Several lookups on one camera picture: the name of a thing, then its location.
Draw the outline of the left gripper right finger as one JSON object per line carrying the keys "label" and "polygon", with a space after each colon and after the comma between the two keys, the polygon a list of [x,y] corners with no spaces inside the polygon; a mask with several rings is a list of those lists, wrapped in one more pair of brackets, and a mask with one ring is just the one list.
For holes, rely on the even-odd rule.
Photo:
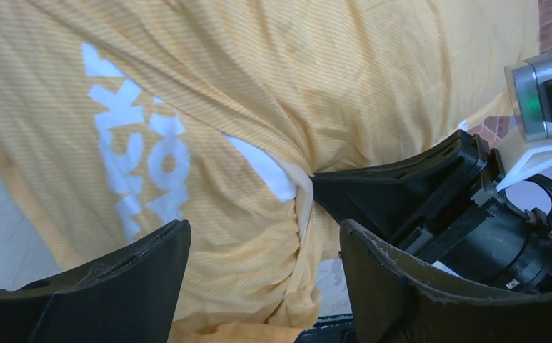
{"label": "left gripper right finger", "polygon": [[552,293],[453,276],[351,219],[340,245],[360,342],[552,342]]}

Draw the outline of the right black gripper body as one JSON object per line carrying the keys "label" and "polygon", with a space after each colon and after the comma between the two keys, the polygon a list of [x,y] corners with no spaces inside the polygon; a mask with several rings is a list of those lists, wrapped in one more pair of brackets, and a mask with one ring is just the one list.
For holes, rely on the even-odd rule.
{"label": "right black gripper body", "polygon": [[519,209],[498,185],[505,175],[498,150],[472,180],[444,185],[432,209],[414,230],[398,236],[398,247],[419,259],[441,262],[458,276],[514,292],[552,292],[552,179],[528,181],[548,195],[551,209]]}

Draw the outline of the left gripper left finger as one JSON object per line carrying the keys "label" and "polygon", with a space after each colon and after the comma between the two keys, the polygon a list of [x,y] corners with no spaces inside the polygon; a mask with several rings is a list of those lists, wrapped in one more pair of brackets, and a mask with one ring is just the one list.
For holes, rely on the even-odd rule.
{"label": "left gripper left finger", "polygon": [[172,221],[124,248],[0,289],[0,342],[166,342],[191,244]]}

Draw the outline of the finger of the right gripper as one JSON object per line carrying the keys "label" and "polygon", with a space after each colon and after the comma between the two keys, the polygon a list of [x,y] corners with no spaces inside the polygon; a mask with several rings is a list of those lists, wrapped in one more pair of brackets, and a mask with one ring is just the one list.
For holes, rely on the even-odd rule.
{"label": "finger of the right gripper", "polygon": [[379,237],[402,237],[439,215],[486,166],[487,143],[458,130],[400,162],[315,174],[313,198],[337,222],[352,219]]}

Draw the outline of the orange cartoon pillowcase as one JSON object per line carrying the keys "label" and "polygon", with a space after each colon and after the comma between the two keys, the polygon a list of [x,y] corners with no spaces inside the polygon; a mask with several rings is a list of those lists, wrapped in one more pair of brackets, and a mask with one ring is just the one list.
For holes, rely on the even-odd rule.
{"label": "orange cartoon pillowcase", "polygon": [[537,1],[0,1],[0,176],[65,269],[188,220],[170,342],[292,342],[339,249],[311,175],[509,114],[538,31]]}

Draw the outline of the white pillow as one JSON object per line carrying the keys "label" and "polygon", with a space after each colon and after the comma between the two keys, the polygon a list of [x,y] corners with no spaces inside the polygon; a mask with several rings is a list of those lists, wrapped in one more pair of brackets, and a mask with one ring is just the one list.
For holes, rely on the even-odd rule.
{"label": "white pillow", "polygon": [[285,202],[296,197],[296,186],[266,152],[236,137],[224,137],[247,160],[277,199]]}

